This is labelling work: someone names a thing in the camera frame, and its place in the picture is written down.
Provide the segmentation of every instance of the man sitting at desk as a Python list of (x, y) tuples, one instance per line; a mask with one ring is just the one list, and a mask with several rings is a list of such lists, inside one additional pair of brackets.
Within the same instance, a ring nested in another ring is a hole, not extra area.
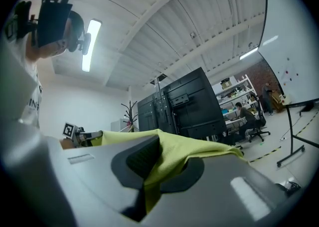
[(235, 106), (237, 107), (237, 110), (240, 111), (239, 116), (241, 118), (246, 118), (247, 121), (243, 126), (239, 127), (239, 135), (245, 138), (245, 131), (248, 129), (253, 129), (255, 127), (256, 119), (255, 116), (246, 108), (244, 108), (240, 102), (237, 102)]

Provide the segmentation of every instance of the floor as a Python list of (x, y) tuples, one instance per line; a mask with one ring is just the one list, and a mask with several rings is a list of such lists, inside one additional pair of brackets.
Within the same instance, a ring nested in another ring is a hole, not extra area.
[[(290, 109), (292, 124), (298, 120), (300, 109), (299, 107)], [(313, 118), (318, 111), (319, 106), (317, 105), (309, 112), (302, 112), (302, 117), (293, 127), (294, 134), (297, 134), (313, 119), (298, 136), (319, 143), (319, 113)], [(244, 157), (249, 161), (255, 160), (281, 147), (262, 159), (250, 163), (251, 166), (267, 176), (274, 183), (280, 183), (289, 187), (288, 181), (294, 181), (302, 187), (307, 186), (319, 166), (319, 149), (294, 139), (294, 150), (301, 145), (305, 145), (306, 150), (304, 152), (298, 152), (296, 155), (284, 161), (281, 167), (277, 167), (277, 161), (288, 156), (291, 150), (290, 131), (284, 136), (286, 139), (280, 141), (284, 133), (289, 130), (287, 111), (275, 113), (272, 116), (268, 116), (268, 113), (265, 113), (265, 118), (267, 128), (263, 129), (263, 131), (269, 131), (271, 135), (262, 135), (264, 142), (261, 142), (261, 139), (256, 137), (252, 143), (244, 141), (236, 145), (243, 146), (242, 151), (245, 153)]]

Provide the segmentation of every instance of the white ceiling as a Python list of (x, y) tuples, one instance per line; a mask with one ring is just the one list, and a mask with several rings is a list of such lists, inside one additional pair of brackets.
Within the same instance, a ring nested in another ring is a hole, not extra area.
[(80, 51), (52, 60), (56, 74), (127, 90), (164, 73), (170, 82), (202, 67), (236, 65), (259, 44), (266, 0), (70, 0), (87, 28), (102, 21), (90, 72)]

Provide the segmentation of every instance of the office chair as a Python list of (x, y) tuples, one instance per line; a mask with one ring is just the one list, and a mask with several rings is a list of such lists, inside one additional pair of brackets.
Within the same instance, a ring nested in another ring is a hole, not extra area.
[(255, 122), (255, 128), (254, 128), (254, 132), (253, 134), (250, 134), (249, 136), (249, 142), (251, 143), (251, 139), (259, 136), (261, 138), (261, 141), (264, 142), (264, 139), (262, 138), (261, 134), (266, 134), (268, 133), (268, 135), (270, 135), (269, 131), (261, 131), (261, 127), (264, 127), (266, 125), (266, 119), (263, 115), (263, 112), (261, 111), (260, 108), (260, 101), (259, 101), (259, 97), (256, 95), (256, 101), (258, 103), (258, 107), (256, 107), (256, 109), (258, 110), (258, 117), (259, 119), (256, 120)]

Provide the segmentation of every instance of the striped tape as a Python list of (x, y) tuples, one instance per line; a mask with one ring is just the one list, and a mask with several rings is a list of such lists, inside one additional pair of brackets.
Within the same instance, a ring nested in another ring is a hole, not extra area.
[(306, 124), (305, 127), (303, 127), (297, 134), (296, 136), (298, 136), (298, 134), (300, 134), (304, 129), (306, 129), (306, 127), (309, 125), (309, 123), (312, 122), (312, 120), (315, 118), (315, 116), (318, 114), (319, 110), (317, 111), (317, 113), (315, 113), (315, 115), (313, 116), (313, 118)]
[(266, 153), (266, 154), (263, 155), (262, 157), (259, 157), (259, 158), (255, 159), (255, 160), (250, 161), (250, 162), (258, 161), (258, 160), (264, 158), (265, 156), (270, 155), (271, 153), (274, 153), (274, 152), (278, 151), (280, 148), (281, 148), (281, 146), (278, 147), (278, 148), (276, 148), (276, 149), (274, 149), (274, 150), (272, 150), (270, 153)]

